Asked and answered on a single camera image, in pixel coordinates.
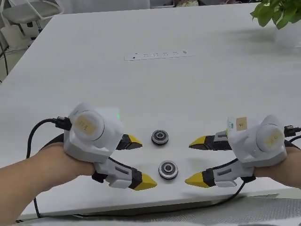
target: socket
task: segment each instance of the socket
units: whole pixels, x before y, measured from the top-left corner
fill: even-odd
[[[175,57],[192,57],[194,54],[187,50],[170,51],[170,52],[150,52],[150,53],[134,53],[125,56],[125,61],[133,60],[152,60],[152,59],[164,59]]]

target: ball bearing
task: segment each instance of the ball bearing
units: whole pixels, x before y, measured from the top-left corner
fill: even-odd
[[[152,133],[151,141],[157,146],[164,146],[168,142],[168,133],[164,130],[156,130]]]
[[[171,180],[178,175],[178,167],[173,161],[163,161],[159,165],[159,175],[166,179]]]

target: hand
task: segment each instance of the hand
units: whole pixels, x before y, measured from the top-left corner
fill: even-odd
[[[63,143],[51,144],[31,157],[32,161],[43,170],[48,179],[44,191],[74,180],[78,176],[91,176],[95,172],[90,162],[78,161],[63,150]]]
[[[254,175],[259,178],[271,178],[283,185],[301,188],[301,150],[287,147],[287,158],[281,163],[255,168]]]

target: yellow label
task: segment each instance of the yellow label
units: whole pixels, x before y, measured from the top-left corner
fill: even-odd
[[[85,116],[80,116],[77,118],[75,122],[75,126],[83,133],[85,133],[88,136],[91,136],[95,130],[97,129],[97,126],[95,126],[92,122],[90,122]]]
[[[273,144],[274,144],[278,139],[280,139],[282,136],[283,136],[282,133],[281,133],[279,130],[276,129],[276,130],[271,134],[271,136],[268,137],[268,139],[267,139],[267,146],[268,146],[269,148],[271,148],[271,147],[273,146]]]
[[[243,130],[247,130],[247,129],[248,129],[248,126],[246,124],[246,117],[237,118],[236,119],[236,130],[243,131]]]

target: cable connector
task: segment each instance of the cable connector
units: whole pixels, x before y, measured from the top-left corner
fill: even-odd
[[[70,131],[72,124],[69,118],[58,116],[55,122],[55,127]]]
[[[284,126],[284,136],[285,137],[293,137],[298,132],[301,132],[301,128],[300,127],[294,127],[292,125],[290,125],[290,126]]]

